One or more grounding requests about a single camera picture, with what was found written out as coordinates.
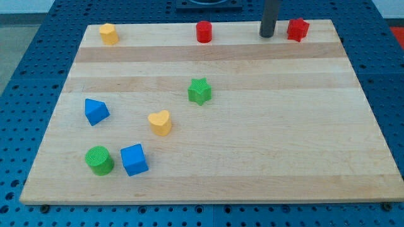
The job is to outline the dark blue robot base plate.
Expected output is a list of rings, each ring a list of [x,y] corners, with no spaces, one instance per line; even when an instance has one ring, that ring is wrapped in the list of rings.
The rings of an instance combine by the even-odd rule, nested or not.
[[[243,8],[242,0],[175,0],[176,11]]]

